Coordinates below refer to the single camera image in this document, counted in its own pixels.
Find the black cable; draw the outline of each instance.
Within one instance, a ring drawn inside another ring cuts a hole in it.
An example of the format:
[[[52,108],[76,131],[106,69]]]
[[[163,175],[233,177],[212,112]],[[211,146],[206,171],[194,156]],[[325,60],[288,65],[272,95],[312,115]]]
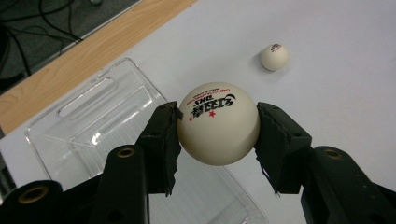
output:
[[[0,72],[9,53],[9,37],[7,30],[0,25]]]
[[[7,10],[9,10],[10,8],[14,7],[15,5],[17,5],[21,0],[16,0],[15,2],[11,3],[9,6],[6,6],[2,9],[0,9],[0,13],[3,13]]]
[[[73,31],[72,31],[72,5],[71,4],[69,5],[68,9],[69,9],[69,15],[68,15],[69,17],[67,18],[67,25],[69,27],[69,33],[73,34]]]
[[[50,34],[48,33],[48,31],[47,31],[44,27],[39,26],[39,25],[28,26],[28,27],[25,27],[23,30],[18,30],[18,29],[9,27],[9,26],[6,26],[6,27],[7,27],[9,30],[16,31],[16,32],[18,32],[18,33],[23,33],[23,34],[28,34],[28,35],[44,35],[44,36],[48,36],[48,37],[52,37],[52,38],[56,38],[56,39],[63,39],[63,40],[68,40],[68,41],[70,41],[70,42],[75,42],[74,39],[70,39],[70,38],[67,38],[67,37],[60,36],[60,35],[50,35]],[[40,29],[40,30],[44,31],[44,34],[40,34],[40,33],[36,33],[36,32],[31,32],[31,31],[27,31],[27,29],[30,29],[30,28],[37,28],[37,29]]]
[[[73,35],[73,34],[67,32],[67,31],[65,31],[65,30],[62,30],[62,29],[56,27],[55,25],[53,25],[52,23],[50,23],[50,21],[46,18],[46,15],[44,14],[43,8],[42,8],[42,7],[43,7],[43,0],[39,0],[39,1],[38,1],[38,10],[39,10],[39,12],[40,12],[40,16],[43,18],[43,20],[44,20],[50,27],[52,27],[53,29],[55,29],[55,30],[57,30],[57,31],[59,31],[59,32],[65,34],[65,35],[70,35],[70,36],[72,36],[73,38],[76,39],[76,41],[77,41],[78,43],[82,41],[82,39],[81,39],[80,37],[78,37],[78,36],[76,36],[76,35]]]
[[[6,30],[6,32],[11,36],[11,38],[14,39],[15,44],[17,44],[18,50],[20,51],[20,54],[21,54],[21,57],[22,57],[23,66],[25,67],[26,73],[27,73],[28,76],[31,76],[32,75],[32,71],[30,70],[29,63],[27,62],[26,55],[25,55],[25,53],[24,53],[24,51],[23,51],[23,49],[21,47],[20,41],[14,35],[14,33],[12,33],[10,30],[8,30],[7,27],[5,27],[3,25],[1,25],[1,26]]]
[[[42,31],[44,32],[44,34],[26,31],[26,30],[29,29],[29,28],[38,28],[38,29],[42,30]],[[58,55],[58,56],[61,56],[62,53],[63,53],[63,51],[64,51],[64,42],[63,42],[63,40],[67,40],[67,41],[70,41],[70,42],[75,42],[74,39],[69,39],[69,38],[67,38],[67,37],[63,37],[63,36],[59,36],[59,35],[50,35],[50,34],[48,33],[48,31],[47,31],[44,27],[38,26],[38,25],[28,26],[28,27],[24,28],[23,30],[17,30],[17,29],[15,29],[15,28],[11,28],[11,27],[8,27],[8,29],[13,30],[13,31],[16,31],[16,32],[19,32],[19,33],[23,33],[23,34],[28,34],[28,35],[43,35],[43,36],[47,36],[47,37],[53,38],[53,39],[55,39],[55,40],[59,40],[60,43],[61,43],[61,46],[60,46],[60,48],[59,48],[59,55]]]
[[[62,6],[62,7],[53,9],[53,10],[48,11],[48,12],[44,12],[44,15],[49,15],[49,14],[52,14],[52,13],[55,13],[55,12],[62,11],[62,10],[64,10],[65,8],[69,7],[69,5],[72,4],[73,1],[74,1],[74,0],[69,1],[67,4],[65,4],[65,5]],[[40,17],[40,16],[41,16],[41,14],[34,14],[34,15],[30,15],[30,16],[24,16],[24,17],[12,18],[12,19],[4,19],[4,20],[1,20],[1,19],[0,19],[0,21],[1,21],[1,22],[23,21],[23,20],[32,19],[32,18],[34,18],[34,17]]]

